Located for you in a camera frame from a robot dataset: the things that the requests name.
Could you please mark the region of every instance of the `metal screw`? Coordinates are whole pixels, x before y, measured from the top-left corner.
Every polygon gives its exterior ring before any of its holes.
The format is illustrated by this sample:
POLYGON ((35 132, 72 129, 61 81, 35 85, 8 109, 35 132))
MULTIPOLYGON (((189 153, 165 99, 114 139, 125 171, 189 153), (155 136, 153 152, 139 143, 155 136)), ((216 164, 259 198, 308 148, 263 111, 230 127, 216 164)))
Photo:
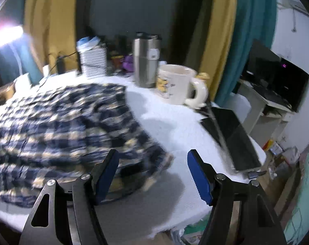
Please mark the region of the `metal screw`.
POLYGON ((253 186, 255 186, 255 187, 258 187, 258 186, 260 185, 260 183, 259 183, 258 181, 256 181, 256 180, 252 180, 252 181, 251 181, 251 184, 252 184, 253 186))
POLYGON ((48 185, 48 186, 53 186, 55 183, 56 183, 55 180, 49 180, 49 181, 47 181, 47 185, 48 185))
POLYGON ((226 176, 225 176, 224 174, 222 174, 222 173, 218 173, 218 174, 216 175, 216 177, 217 177, 217 179, 219 179, 219 180, 221 180, 221 181, 223 181, 224 179, 226 179, 226 176))
POLYGON ((88 173, 83 174, 82 177, 81 177, 81 179, 85 180, 85 181, 88 180, 89 178, 90 178, 90 174, 88 174, 88 173))

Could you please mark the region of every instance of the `checkered fabric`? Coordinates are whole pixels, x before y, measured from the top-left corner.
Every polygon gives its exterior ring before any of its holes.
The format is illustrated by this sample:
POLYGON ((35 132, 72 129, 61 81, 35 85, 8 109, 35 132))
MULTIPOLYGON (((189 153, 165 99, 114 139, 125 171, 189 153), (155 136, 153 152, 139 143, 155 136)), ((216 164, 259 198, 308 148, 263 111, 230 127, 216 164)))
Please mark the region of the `checkered fabric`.
POLYGON ((73 181, 121 153, 106 201, 167 168, 166 153, 135 121, 124 86, 82 84, 6 103, 0 117, 0 200, 32 207, 45 183, 73 181))

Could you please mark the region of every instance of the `mug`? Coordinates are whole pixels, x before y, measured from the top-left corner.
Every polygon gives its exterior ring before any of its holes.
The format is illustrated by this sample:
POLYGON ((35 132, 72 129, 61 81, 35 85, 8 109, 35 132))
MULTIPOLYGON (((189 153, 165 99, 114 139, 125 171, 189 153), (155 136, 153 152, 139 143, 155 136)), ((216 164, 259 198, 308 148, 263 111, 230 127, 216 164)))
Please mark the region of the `mug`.
POLYGON ((204 107, 208 97, 206 84, 195 78, 196 71, 181 65, 166 64, 158 68, 157 92, 169 104, 186 104, 193 109, 204 107), (196 93, 189 98, 193 85, 196 93))

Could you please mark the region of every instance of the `white basket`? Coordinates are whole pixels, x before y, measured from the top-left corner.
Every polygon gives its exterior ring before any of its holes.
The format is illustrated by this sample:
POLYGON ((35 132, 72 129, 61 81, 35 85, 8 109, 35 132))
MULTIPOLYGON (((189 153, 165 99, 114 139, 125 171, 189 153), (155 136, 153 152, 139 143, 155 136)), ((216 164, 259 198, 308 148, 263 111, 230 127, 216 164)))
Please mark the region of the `white basket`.
POLYGON ((80 53, 82 72, 87 78, 105 76, 107 67, 106 48, 93 48, 80 53))

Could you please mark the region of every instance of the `computer desk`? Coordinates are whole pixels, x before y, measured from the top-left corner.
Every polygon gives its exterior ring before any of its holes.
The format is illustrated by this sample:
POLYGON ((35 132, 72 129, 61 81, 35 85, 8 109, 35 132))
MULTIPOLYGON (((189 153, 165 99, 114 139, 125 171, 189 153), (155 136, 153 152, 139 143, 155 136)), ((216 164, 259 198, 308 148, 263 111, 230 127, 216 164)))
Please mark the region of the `computer desk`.
POLYGON ((261 147, 269 139, 277 140, 296 113, 265 99, 253 89, 250 82, 243 80, 239 82, 241 86, 237 93, 246 97, 251 104, 251 110, 243 123, 244 129, 261 147), (263 110, 266 106, 274 108, 275 113, 264 115, 263 110))

